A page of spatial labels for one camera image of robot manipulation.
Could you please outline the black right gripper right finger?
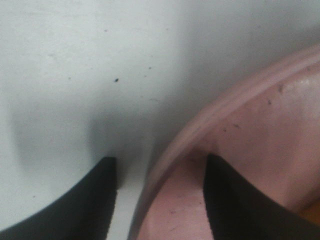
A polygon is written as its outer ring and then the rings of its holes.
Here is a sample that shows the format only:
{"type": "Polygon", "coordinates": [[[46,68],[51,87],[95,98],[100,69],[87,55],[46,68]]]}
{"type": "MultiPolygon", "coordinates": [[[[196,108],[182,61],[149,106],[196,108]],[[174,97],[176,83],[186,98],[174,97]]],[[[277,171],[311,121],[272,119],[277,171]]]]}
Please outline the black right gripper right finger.
{"type": "Polygon", "coordinates": [[[222,157],[206,158],[203,195],[215,240],[318,240],[319,226],[279,205],[222,157]]]}

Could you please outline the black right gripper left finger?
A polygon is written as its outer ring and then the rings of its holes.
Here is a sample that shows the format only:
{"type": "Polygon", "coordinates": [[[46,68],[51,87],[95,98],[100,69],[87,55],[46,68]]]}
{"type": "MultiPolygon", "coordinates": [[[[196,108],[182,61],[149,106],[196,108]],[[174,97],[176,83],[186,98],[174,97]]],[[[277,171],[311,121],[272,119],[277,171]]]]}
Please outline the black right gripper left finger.
{"type": "Polygon", "coordinates": [[[105,240],[117,197],[117,160],[104,157],[74,187],[27,219],[0,232],[2,240],[105,240]]]}

